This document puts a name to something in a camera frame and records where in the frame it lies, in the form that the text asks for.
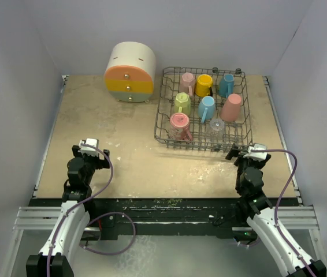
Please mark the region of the pink handleless tumbler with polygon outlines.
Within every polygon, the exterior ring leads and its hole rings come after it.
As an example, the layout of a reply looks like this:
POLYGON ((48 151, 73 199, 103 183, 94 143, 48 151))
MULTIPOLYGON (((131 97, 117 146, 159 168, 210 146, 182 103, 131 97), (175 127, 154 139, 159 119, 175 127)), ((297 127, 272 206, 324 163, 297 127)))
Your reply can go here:
POLYGON ((238 119, 242 98, 232 93, 222 107, 220 118, 225 122, 234 122, 238 119))

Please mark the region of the light blue mug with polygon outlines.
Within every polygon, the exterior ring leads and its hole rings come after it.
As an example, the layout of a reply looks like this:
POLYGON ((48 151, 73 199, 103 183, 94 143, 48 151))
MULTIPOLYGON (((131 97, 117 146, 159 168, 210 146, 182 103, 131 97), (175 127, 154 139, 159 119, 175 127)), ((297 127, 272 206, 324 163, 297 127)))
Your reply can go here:
POLYGON ((212 96, 205 96, 198 106, 198 117, 200 122, 204 123, 206 120, 213 118, 215 114, 215 100, 212 96))

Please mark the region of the pink floral mug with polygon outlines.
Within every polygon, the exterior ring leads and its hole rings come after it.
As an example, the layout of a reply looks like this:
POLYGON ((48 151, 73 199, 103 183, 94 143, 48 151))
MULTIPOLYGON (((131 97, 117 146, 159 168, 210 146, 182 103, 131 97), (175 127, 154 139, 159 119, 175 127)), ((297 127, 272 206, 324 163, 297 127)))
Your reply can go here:
POLYGON ((170 117, 169 138, 175 141, 193 140, 189 131, 190 120, 184 113, 174 113, 170 117))

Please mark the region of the green faceted mug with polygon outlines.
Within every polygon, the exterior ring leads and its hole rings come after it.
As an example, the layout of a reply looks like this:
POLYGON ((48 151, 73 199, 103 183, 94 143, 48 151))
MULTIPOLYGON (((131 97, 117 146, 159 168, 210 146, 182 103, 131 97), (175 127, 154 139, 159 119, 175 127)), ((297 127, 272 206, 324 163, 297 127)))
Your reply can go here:
POLYGON ((191 98, 185 92, 180 92, 176 95, 174 100, 174 113, 183 113, 187 116, 191 112, 191 98))

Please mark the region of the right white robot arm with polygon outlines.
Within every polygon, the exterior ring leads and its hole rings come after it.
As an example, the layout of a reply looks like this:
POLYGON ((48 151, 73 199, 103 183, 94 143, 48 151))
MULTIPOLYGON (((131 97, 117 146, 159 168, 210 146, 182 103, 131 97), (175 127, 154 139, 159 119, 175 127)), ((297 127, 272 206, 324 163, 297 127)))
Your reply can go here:
POLYGON ((284 149, 267 149, 265 145, 253 144, 248 147, 232 145, 226 159, 236 158, 235 189, 240 195, 236 211, 236 221, 242 226, 250 226, 261 239, 276 262, 282 276, 327 276, 327 269, 321 260, 314 260, 296 242, 278 217, 281 198, 291 182, 297 167, 295 154, 284 149), (287 183, 272 206, 264 194, 261 169, 271 159, 272 152, 290 154, 294 166, 287 183))

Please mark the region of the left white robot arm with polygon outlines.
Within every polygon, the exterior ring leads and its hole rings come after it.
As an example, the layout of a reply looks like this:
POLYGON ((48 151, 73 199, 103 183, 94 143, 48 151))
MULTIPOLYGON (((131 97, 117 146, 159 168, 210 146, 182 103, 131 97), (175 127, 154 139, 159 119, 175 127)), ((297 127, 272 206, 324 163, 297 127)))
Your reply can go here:
POLYGON ((26 276, 73 276, 72 260, 86 226, 97 221, 90 183, 96 170, 110 168, 110 151, 99 148, 99 140, 87 138, 72 147, 67 163, 61 211, 46 243, 25 265, 26 276))

